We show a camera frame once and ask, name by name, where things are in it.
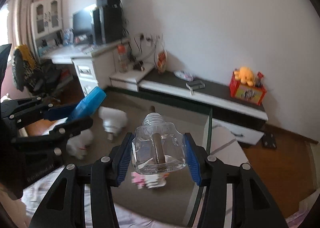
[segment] gift box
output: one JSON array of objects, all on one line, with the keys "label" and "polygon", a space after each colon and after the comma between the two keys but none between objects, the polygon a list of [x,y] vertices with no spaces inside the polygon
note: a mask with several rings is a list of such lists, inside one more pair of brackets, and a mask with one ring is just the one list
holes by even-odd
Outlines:
[{"label": "gift box", "polygon": [[235,79],[234,73],[232,74],[231,82],[229,84],[231,97],[240,100],[245,100],[257,105],[261,105],[261,102],[267,93],[267,90],[261,85],[258,87],[250,87],[246,84],[242,84]]}]

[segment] wall cabinet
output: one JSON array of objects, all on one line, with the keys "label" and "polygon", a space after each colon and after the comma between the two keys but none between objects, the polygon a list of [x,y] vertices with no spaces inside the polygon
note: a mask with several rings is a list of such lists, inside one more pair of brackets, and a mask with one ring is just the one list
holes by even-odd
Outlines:
[{"label": "wall cabinet", "polygon": [[34,40],[62,29],[61,0],[40,0],[31,4]]}]

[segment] pink wall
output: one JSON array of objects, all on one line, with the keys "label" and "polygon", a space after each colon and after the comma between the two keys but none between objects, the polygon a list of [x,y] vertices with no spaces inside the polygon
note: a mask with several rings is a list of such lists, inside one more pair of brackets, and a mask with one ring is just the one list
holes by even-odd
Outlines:
[{"label": "pink wall", "polygon": [[5,71],[4,80],[1,86],[1,97],[6,95],[7,93],[10,94],[11,99],[29,98],[29,94],[26,88],[23,92],[21,92],[17,90],[16,87],[13,85],[11,64],[7,67],[7,70]]}]

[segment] transparent bottle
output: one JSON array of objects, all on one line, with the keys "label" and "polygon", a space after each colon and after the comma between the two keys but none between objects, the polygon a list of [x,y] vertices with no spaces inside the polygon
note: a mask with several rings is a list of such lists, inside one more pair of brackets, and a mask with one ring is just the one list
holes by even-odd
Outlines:
[{"label": "transparent bottle", "polygon": [[132,141],[132,165],[141,175],[168,173],[186,166],[184,136],[158,113],[146,116]]}]

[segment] white wall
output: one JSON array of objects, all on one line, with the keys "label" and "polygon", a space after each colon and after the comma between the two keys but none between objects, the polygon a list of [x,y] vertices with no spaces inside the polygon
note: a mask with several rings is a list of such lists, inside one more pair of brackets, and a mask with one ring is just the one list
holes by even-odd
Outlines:
[{"label": "white wall", "polygon": [[[95,3],[62,1],[65,27]],[[169,70],[223,84],[242,65],[261,71],[269,122],[320,140],[320,18],[309,0],[122,1],[131,34],[163,33]]]}]

